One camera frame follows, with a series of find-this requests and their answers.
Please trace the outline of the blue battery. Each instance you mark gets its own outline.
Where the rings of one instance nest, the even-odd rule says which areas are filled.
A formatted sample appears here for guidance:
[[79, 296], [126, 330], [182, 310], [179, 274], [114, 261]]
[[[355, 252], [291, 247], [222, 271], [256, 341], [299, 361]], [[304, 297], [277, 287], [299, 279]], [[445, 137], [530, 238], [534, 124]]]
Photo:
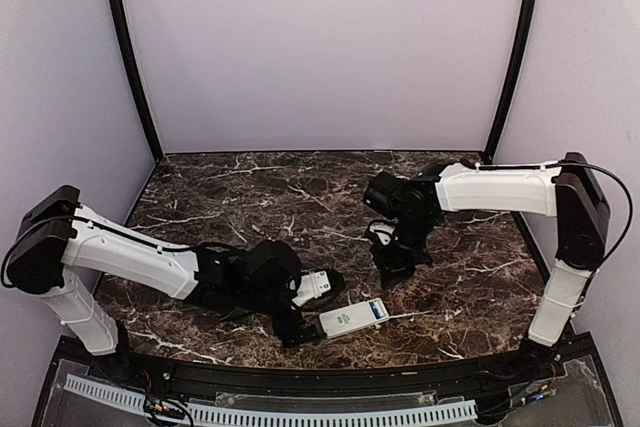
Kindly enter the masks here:
[[381, 299], [370, 301], [369, 306], [374, 318], [377, 321], [385, 321], [389, 318], [389, 313]]

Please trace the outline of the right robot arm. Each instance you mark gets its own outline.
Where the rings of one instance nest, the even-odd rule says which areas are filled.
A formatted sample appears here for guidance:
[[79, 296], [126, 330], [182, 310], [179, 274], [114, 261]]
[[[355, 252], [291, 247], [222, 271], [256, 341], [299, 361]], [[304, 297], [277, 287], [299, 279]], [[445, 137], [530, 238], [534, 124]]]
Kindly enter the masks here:
[[390, 288], [431, 264], [427, 238], [448, 213], [524, 212], [555, 219], [555, 263], [529, 325], [528, 344], [510, 360], [517, 379], [534, 379], [549, 363], [546, 348], [558, 342], [592, 278], [618, 248], [607, 243], [611, 208], [598, 174], [620, 180], [578, 152], [538, 164], [428, 165], [408, 179], [378, 173], [363, 201], [382, 217], [365, 232], [382, 286]]

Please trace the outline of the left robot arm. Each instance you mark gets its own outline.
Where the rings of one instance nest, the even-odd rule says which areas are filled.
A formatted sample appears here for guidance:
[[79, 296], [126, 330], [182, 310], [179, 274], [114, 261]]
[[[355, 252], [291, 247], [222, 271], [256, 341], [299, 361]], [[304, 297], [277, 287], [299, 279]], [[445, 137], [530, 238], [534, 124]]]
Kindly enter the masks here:
[[286, 347], [318, 339], [316, 327], [304, 321], [304, 306], [330, 303], [344, 288], [339, 272], [305, 269], [282, 241], [262, 241], [250, 250], [164, 242], [109, 221], [82, 204], [79, 194], [63, 185], [24, 215], [1, 263], [1, 283], [44, 300], [120, 383], [140, 376], [140, 359], [127, 350], [125, 329], [98, 305], [77, 268], [222, 314], [241, 309], [267, 315]]

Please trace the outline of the white remote control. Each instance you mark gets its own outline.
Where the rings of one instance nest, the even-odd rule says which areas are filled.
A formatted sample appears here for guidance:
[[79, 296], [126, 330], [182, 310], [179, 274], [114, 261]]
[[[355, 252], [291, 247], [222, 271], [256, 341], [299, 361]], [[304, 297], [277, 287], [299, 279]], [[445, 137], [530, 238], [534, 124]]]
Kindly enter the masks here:
[[384, 323], [385, 321], [377, 321], [370, 309], [369, 302], [362, 301], [345, 307], [337, 308], [319, 315], [320, 325], [328, 339], [347, 335], [364, 328]]

